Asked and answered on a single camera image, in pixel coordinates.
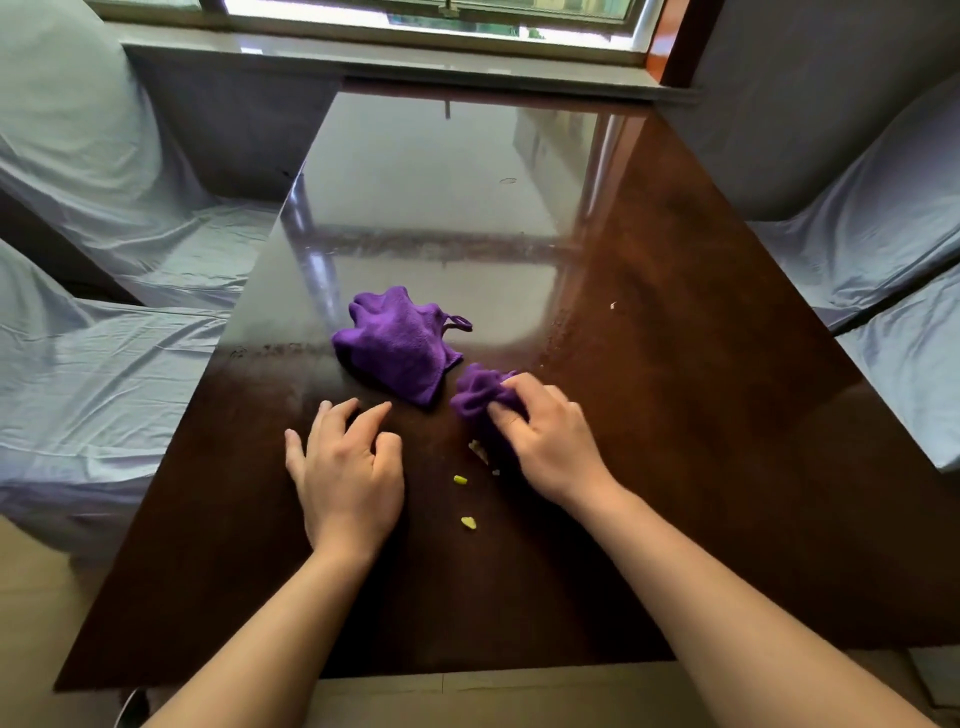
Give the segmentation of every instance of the purple cloth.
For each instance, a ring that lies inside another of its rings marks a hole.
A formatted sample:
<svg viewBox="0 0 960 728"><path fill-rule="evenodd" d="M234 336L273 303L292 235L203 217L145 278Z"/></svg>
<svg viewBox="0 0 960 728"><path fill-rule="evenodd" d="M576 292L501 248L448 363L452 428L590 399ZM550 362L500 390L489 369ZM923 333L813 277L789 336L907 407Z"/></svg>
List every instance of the purple cloth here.
<svg viewBox="0 0 960 728"><path fill-rule="evenodd" d="M480 364L470 364L457 379L457 394L450 400L453 411L467 422L487 454L494 461L504 464L516 462L516 454L487 414L487 405L498 401L519 412L524 420L527 419L527 409L520 397L500 383L515 374L503 374L496 369L484 369Z"/></svg>
<svg viewBox="0 0 960 728"><path fill-rule="evenodd" d="M414 305L402 285L383 295L359 293L349 311L355 328L333 334L337 356L421 407L433 401L444 372L464 358L444 343L446 320L473 329L467 319L443 313L435 303Z"/></svg>

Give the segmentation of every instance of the debris on table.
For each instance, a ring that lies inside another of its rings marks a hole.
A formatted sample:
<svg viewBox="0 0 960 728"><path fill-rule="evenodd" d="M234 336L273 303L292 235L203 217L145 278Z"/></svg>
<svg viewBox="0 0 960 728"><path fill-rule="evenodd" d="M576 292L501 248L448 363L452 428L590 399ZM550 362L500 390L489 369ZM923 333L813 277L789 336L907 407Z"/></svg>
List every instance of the debris on table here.
<svg viewBox="0 0 960 728"><path fill-rule="evenodd" d="M487 451L480 445L479 440L470 440L470 444L467 445L467 447L473 450L474 455L483 460L484 465L490 465L490 458L487 457Z"/></svg>

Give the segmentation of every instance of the finger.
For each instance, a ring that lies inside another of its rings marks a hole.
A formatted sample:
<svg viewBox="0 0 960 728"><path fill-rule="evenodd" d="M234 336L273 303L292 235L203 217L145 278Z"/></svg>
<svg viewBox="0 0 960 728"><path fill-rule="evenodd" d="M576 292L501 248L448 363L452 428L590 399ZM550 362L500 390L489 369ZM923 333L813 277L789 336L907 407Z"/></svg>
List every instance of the finger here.
<svg viewBox="0 0 960 728"><path fill-rule="evenodd" d="M387 416L387 413L390 412L391 407L393 407L393 404L385 401L358 415L357 419L354 420L350 426L350 429L347 430L346 439L356 447L372 449L373 438L376 437L376 433L379 431L380 425L383 424L383 419Z"/></svg>
<svg viewBox="0 0 960 728"><path fill-rule="evenodd" d="M324 400L320 403L320 409L317 410L317 416L313 418L313 424L310 426L310 435L307 438L307 446L314 440L320 440L320 425L324 421L324 415L330 411L330 408L333 406L333 402L330 400Z"/></svg>
<svg viewBox="0 0 960 728"><path fill-rule="evenodd" d="M513 389L519 395L531 419L548 414L557 406L553 395L539 379L528 372L504 379L503 386Z"/></svg>
<svg viewBox="0 0 960 728"><path fill-rule="evenodd" d="M550 393L550 396L553 397L554 400L562 402L563 404L570 404L570 400L560 387L555 387L553 384L545 384L543 388Z"/></svg>
<svg viewBox="0 0 960 728"><path fill-rule="evenodd" d="M292 429L288 429L283 433L283 439L286 442L287 448L287 473L294 479L294 483L297 484L297 489L299 490L300 484L303 482L303 475L306 473L306 457L303 455L303 443L300 441L300 436Z"/></svg>
<svg viewBox="0 0 960 728"><path fill-rule="evenodd" d="M354 397L352 400L342 401L335 404L324 415L324 420L320 423L320 440L339 440L347 431L347 420L360 404L360 400Z"/></svg>
<svg viewBox="0 0 960 728"><path fill-rule="evenodd" d="M376 436L373 476L378 475L403 477L403 441L393 432L381 432Z"/></svg>
<svg viewBox="0 0 960 728"><path fill-rule="evenodd" d="M514 446L514 449L523 442L524 438L530 436L530 426L510 407L505 407L498 401L492 401L487 407L487 412L493 424Z"/></svg>

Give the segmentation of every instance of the dark wooden table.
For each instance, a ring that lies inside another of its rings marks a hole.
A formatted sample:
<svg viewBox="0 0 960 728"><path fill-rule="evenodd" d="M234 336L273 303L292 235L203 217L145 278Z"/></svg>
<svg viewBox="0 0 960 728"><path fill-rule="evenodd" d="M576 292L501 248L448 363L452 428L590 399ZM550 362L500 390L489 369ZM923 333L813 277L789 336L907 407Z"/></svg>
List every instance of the dark wooden table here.
<svg viewBox="0 0 960 728"><path fill-rule="evenodd" d="M335 100L57 688L186 680L298 567L283 430L385 398L328 342L394 284L472 320L467 362L560 385L621 482L828 639L960 642L960 501L667 125L426 95ZM324 674L670 657L590 538L470 452L457 374L388 420L406 507Z"/></svg>

